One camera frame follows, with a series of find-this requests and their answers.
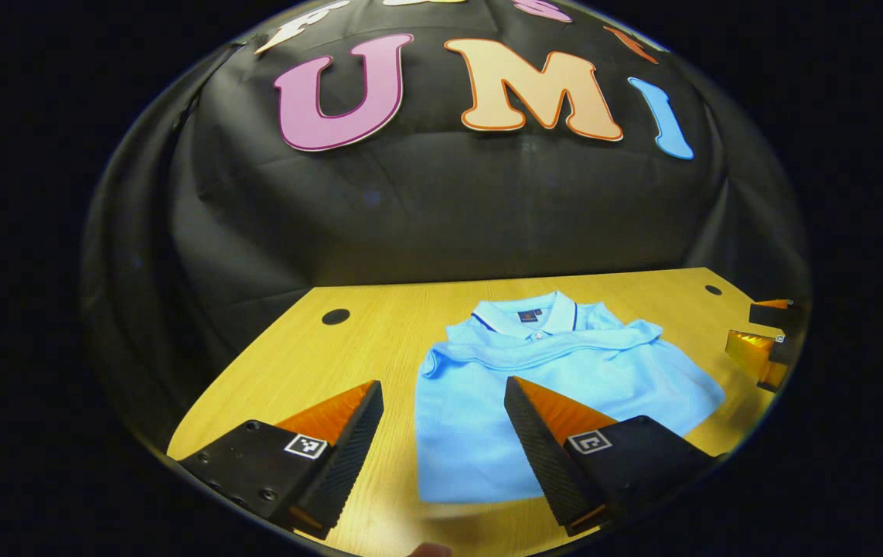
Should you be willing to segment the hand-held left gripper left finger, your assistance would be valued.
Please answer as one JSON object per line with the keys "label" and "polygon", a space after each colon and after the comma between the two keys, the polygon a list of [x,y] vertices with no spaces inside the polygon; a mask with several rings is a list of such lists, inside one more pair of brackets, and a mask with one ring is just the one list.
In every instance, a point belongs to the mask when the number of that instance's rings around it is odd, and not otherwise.
{"label": "hand-held left gripper left finger", "polygon": [[371,380],[275,424],[244,421],[179,464],[251,514],[324,540],[338,525],[383,408],[382,385]]}

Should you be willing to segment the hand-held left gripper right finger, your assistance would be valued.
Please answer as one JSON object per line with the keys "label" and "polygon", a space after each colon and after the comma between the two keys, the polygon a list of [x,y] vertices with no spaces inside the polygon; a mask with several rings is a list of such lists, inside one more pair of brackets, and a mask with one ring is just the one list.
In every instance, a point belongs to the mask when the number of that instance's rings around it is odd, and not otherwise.
{"label": "hand-held left gripper right finger", "polygon": [[506,380],[503,405],[570,536],[635,521],[721,461],[649,416],[613,419],[526,378]]}

